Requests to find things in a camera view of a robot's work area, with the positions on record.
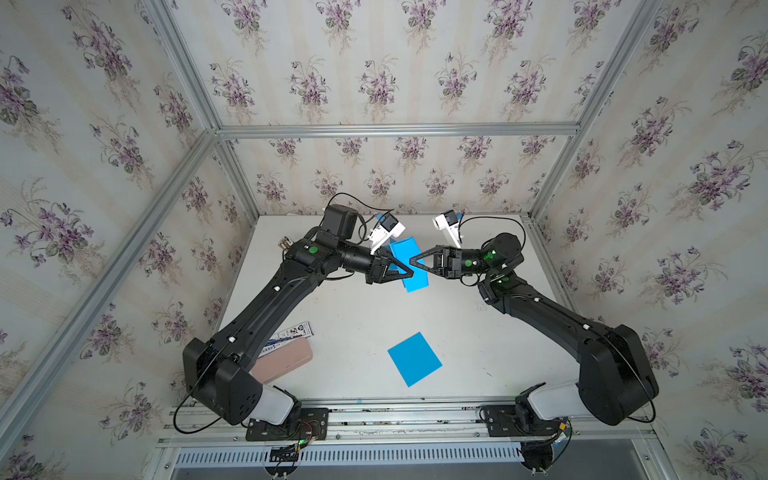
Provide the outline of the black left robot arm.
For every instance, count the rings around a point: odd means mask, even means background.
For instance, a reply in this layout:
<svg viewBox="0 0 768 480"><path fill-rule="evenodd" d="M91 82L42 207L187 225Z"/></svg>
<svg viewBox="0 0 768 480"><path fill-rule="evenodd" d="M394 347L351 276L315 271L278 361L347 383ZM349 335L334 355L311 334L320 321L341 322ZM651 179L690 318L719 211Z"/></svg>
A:
<svg viewBox="0 0 768 480"><path fill-rule="evenodd" d="M232 321L210 339L194 338L185 346L182 364L188 397L230 425L249 419L272 425L295 423L298 400L251 373L278 327L339 269L363 274L368 284L413 275L391 252L353 242L359 216L351 207L327 207L320 223L292 243L270 281Z"/></svg>

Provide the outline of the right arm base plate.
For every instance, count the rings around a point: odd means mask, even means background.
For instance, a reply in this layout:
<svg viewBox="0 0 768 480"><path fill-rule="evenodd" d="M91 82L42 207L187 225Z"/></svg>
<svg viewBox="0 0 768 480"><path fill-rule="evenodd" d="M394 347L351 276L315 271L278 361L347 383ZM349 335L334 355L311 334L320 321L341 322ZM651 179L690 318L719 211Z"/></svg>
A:
<svg viewBox="0 0 768 480"><path fill-rule="evenodd" d="M557 437L565 423L559 419L543 420L531 409L516 404L482 405L480 420L490 437Z"/></svg>

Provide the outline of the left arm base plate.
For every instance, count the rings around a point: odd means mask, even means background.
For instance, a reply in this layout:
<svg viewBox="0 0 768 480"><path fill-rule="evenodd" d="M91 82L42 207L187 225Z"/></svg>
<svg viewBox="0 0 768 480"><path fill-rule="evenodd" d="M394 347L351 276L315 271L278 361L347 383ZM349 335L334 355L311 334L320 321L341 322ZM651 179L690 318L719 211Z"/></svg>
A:
<svg viewBox="0 0 768 480"><path fill-rule="evenodd" d="M325 440L329 413L328 408L300 407L279 425L250 420L245 439L251 442Z"/></svg>

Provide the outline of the blue paper sheet front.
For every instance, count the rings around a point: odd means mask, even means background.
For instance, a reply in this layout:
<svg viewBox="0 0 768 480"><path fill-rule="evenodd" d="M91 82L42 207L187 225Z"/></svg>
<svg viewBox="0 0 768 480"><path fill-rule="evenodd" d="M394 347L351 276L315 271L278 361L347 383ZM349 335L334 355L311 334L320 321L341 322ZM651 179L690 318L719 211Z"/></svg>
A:
<svg viewBox="0 0 768 480"><path fill-rule="evenodd" d="M443 364L422 333L389 348L387 353L407 387L412 387Z"/></svg>

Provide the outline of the aluminium rail frame front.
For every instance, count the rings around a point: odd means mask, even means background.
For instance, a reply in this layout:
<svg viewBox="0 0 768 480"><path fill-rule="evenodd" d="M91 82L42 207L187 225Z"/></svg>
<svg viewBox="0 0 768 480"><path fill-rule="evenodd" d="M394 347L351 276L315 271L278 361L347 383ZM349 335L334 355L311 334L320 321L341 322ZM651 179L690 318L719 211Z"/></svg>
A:
<svg viewBox="0 0 768 480"><path fill-rule="evenodd" d="M170 413L191 432L162 434L142 476L170 479L181 469L253 468L285 478L310 467L527 463L536 478L546 478L579 459L577 450L586 445L598 455L594 466L615 460L643 478L677 476L652 428L634 422L610 427L576 417L528 435L514 426L511 402L502 397L305 405L299 425L286 431L254 421L204 429L209 416L200 407Z"/></svg>

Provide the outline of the pink pencil case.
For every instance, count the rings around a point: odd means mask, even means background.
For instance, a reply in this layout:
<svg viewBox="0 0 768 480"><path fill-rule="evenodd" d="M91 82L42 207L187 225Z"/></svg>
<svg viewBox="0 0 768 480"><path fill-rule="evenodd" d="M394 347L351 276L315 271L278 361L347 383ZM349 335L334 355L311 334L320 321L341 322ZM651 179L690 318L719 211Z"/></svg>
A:
<svg viewBox="0 0 768 480"><path fill-rule="evenodd" d="M250 374L262 384L270 384L312 359L310 342L306 338L300 338L259 358L251 368Z"/></svg>

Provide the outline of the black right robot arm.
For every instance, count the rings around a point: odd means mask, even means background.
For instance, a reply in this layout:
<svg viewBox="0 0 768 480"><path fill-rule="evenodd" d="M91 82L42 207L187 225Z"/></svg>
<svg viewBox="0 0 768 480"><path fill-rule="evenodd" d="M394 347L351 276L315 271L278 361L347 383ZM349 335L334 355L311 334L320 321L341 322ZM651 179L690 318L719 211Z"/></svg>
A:
<svg viewBox="0 0 768 480"><path fill-rule="evenodd" d="M547 422L591 415L616 426L652 405L659 386L635 330L589 320L536 290L515 269L524 260L517 236L501 233L479 249L439 245L412 257L410 265L449 280L474 275L482 300L519 319L563 348L579 365L576 381L544 383L520 393L512 415L525 433Z"/></svg>

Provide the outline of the blue paper sheet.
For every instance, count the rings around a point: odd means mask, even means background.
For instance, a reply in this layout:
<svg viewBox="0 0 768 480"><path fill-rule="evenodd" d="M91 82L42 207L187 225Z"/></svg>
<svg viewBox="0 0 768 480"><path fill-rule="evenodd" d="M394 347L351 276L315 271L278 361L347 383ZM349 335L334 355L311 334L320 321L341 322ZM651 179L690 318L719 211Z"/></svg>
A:
<svg viewBox="0 0 768 480"><path fill-rule="evenodd" d="M394 257L413 272L410 278L402 281L406 292L414 293L426 289L429 286L427 272L410 264L413 258L422 253L417 241L413 237L408 237L404 240L390 242L389 247Z"/></svg>
<svg viewBox="0 0 768 480"><path fill-rule="evenodd" d="M412 387L443 364L422 333L389 348L387 353L407 387Z"/></svg>

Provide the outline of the white pen box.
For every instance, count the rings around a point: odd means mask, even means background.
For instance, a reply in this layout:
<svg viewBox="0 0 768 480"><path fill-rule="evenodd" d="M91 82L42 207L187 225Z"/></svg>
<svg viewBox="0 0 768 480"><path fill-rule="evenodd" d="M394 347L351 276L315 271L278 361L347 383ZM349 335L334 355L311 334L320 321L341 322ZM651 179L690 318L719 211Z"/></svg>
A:
<svg viewBox="0 0 768 480"><path fill-rule="evenodd" d="M309 322L302 322L300 324L296 324L287 329L278 331L272 337L269 338L269 340L267 341L267 343L259 353L258 357L262 358L263 356L270 354L275 350L283 348L285 345L288 345L293 341L296 341L302 338L310 338L313 335L314 333L313 333L311 324Z"/></svg>

